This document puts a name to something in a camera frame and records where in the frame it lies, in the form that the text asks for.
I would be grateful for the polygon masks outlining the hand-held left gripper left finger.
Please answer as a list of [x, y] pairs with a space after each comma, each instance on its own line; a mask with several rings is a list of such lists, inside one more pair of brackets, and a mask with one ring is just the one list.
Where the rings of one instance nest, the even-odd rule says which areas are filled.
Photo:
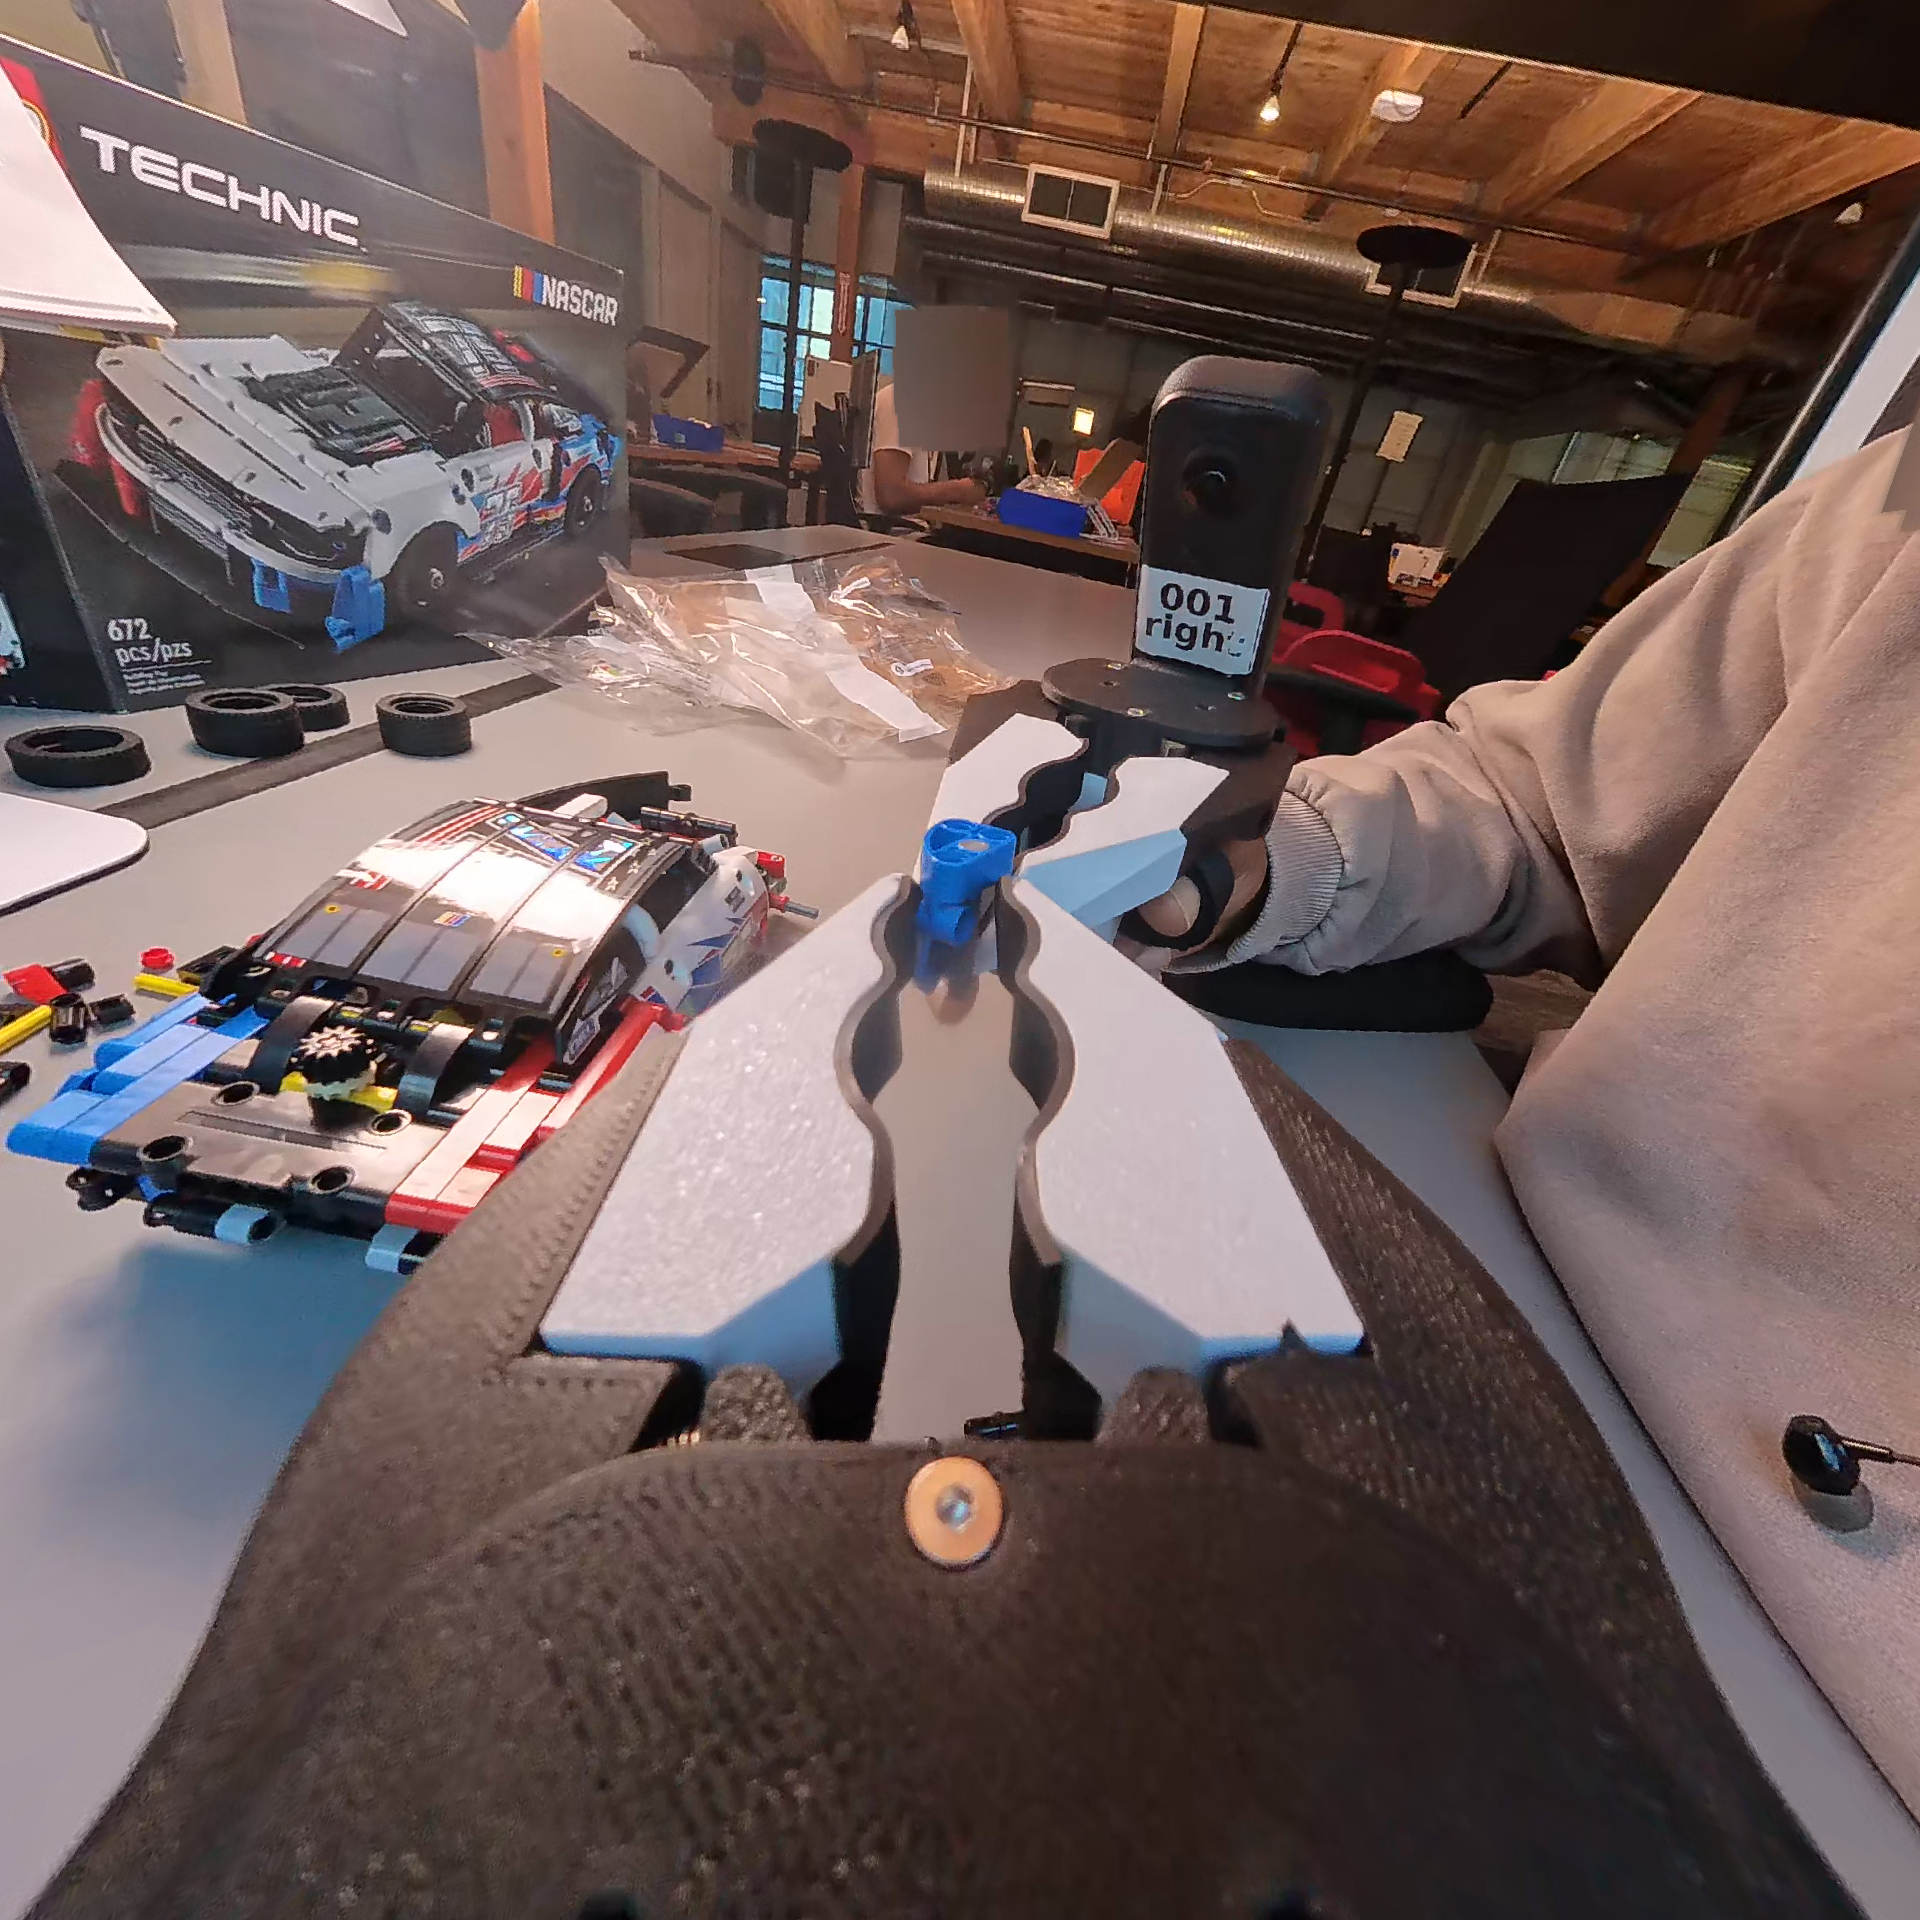
[[539, 1326], [560, 1355], [780, 1374], [873, 1429], [897, 1297], [894, 1148], [913, 887], [887, 875], [701, 1013]]

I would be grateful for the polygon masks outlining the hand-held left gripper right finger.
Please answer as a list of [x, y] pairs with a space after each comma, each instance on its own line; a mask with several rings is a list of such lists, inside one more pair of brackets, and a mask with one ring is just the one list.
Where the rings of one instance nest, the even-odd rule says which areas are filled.
[[996, 900], [1027, 1407], [1095, 1419], [1142, 1372], [1208, 1380], [1284, 1346], [1364, 1348], [1360, 1314], [1215, 1026], [1029, 879]]

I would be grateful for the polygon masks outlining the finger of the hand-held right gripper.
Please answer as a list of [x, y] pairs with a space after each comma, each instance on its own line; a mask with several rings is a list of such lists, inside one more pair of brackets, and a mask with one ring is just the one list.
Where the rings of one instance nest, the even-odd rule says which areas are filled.
[[1197, 761], [1131, 757], [1116, 765], [1108, 795], [1077, 810], [1044, 845], [1029, 850], [1014, 873], [1014, 918], [1040, 938], [1038, 900], [1051, 917], [1069, 917], [1112, 943], [1120, 918], [1165, 894], [1187, 854], [1187, 822], [1197, 812]]
[[1054, 813], [1075, 813], [1108, 795], [1118, 761], [1059, 723], [1030, 713], [1006, 717], [953, 758], [937, 794], [937, 822], [975, 821], [1024, 836]]

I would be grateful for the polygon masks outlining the blue lego panel piece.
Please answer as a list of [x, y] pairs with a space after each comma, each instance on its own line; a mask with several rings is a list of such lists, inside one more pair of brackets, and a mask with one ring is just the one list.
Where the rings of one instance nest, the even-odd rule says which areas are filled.
[[989, 822], [947, 819], [923, 833], [913, 911], [913, 973], [923, 991], [972, 980], [980, 933], [991, 925], [996, 889], [1016, 853], [1016, 834]]

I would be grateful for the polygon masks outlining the lego race car model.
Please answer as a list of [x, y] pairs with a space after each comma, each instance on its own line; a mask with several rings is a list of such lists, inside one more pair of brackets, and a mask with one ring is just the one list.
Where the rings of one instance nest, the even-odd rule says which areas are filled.
[[254, 1245], [294, 1228], [409, 1276], [636, 1049], [721, 997], [783, 857], [663, 772], [455, 801], [94, 1049], [9, 1151], [84, 1212]]

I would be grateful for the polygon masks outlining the pile of small lego pieces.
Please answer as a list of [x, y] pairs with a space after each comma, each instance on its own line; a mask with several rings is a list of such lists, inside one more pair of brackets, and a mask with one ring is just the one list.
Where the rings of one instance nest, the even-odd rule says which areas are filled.
[[108, 991], [81, 956], [5, 970], [3, 1099], [29, 1091], [27, 1052], [39, 1042], [52, 1058], [86, 1068], [141, 1061], [159, 1042], [187, 1041], [201, 1020], [201, 989], [235, 956], [228, 943], [187, 957], [166, 943], [145, 947], [135, 957], [128, 991]]

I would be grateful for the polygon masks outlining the black lego set box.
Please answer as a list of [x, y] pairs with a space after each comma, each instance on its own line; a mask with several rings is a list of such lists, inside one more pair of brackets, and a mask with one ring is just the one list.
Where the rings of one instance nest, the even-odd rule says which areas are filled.
[[176, 331], [5, 327], [6, 709], [541, 635], [628, 554], [622, 269], [5, 38]]

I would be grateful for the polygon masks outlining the lego instruction booklet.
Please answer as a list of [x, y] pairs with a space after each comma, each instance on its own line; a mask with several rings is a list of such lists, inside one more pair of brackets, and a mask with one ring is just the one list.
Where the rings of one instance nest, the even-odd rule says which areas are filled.
[[3, 324], [47, 334], [176, 334], [173, 315], [92, 221], [9, 77], [3, 77]]

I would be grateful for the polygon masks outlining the red tote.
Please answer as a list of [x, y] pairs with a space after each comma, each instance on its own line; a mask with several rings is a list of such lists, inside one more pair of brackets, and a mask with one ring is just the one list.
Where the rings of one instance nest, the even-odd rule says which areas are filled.
[[1343, 601], [1292, 582], [1264, 687], [1318, 751], [1356, 751], [1366, 729], [1399, 731], [1438, 716], [1441, 697], [1407, 650], [1343, 623]]

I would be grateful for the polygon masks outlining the black wrist rest pad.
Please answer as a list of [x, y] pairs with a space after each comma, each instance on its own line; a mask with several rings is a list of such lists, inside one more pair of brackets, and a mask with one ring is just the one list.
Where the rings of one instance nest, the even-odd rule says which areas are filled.
[[1488, 973], [1454, 951], [1420, 951], [1332, 973], [1243, 962], [1205, 973], [1161, 973], [1161, 986], [1213, 1020], [1349, 1034], [1472, 1034], [1493, 1013]]

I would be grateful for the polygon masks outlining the clear plastic bags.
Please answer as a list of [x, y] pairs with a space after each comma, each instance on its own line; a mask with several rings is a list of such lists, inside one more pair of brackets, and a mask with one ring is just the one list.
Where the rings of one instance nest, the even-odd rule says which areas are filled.
[[841, 761], [949, 735], [974, 697], [1014, 685], [875, 547], [671, 580], [608, 567], [608, 599], [574, 631], [470, 639], [653, 734], [781, 729]]

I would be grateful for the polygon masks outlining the black partition panel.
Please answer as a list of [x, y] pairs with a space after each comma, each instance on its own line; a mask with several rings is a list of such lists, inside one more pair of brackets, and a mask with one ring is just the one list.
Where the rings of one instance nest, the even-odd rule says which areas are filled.
[[1488, 681], [1535, 681], [1616, 578], [1667, 527], [1688, 473], [1591, 484], [1529, 477], [1505, 493], [1399, 647], [1441, 701]]

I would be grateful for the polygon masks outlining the metal air duct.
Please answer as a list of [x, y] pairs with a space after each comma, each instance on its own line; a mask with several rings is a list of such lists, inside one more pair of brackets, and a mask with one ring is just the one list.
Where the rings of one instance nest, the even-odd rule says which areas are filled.
[[1189, 274], [1281, 281], [1332, 298], [1385, 300], [1390, 269], [1357, 238], [1175, 203], [1063, 166], [929, 166], [921, 182], [923, 227], [942, 238], [991, 236], [1069, 257], [1142, 260]]

